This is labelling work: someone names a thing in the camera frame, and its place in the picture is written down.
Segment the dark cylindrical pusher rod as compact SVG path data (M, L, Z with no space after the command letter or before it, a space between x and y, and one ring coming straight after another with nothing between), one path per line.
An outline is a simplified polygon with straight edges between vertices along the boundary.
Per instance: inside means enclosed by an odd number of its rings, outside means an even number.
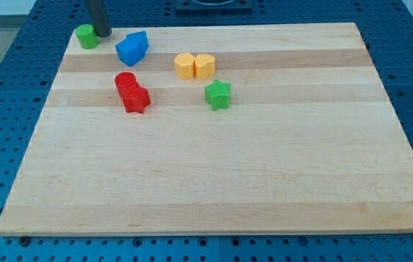
M112 27L103 0L87 0L87 6L95 34L99 37L110 36Z

